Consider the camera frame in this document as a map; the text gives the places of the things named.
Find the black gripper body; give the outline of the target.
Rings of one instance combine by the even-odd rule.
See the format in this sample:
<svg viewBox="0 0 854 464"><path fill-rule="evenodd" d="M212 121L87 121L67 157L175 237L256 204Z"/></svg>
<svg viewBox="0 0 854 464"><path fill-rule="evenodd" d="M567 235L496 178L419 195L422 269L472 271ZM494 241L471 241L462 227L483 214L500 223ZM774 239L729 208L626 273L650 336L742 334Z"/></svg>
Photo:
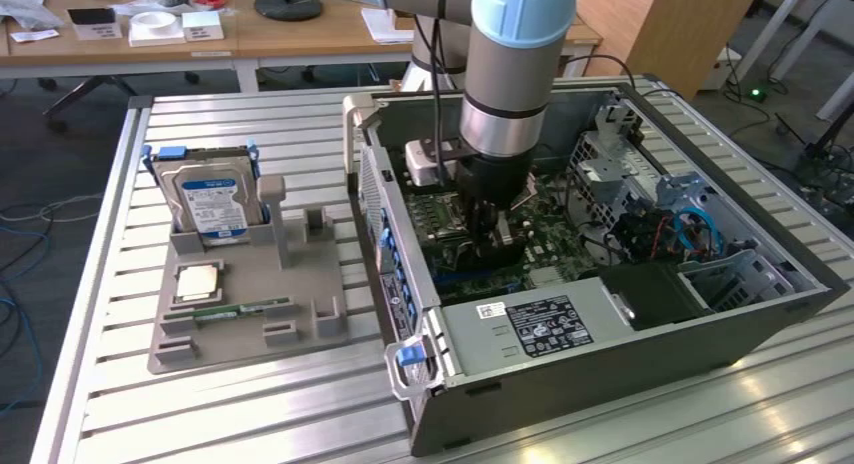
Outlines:
<svg viewBox="0 0 854 464"><path fill-rule="evenodd" d="M511 157L476 154L460 160L456 189L467 233L478 245L491 240L499 213L510 210L523 191L531 162L531 150Z"/></svg>

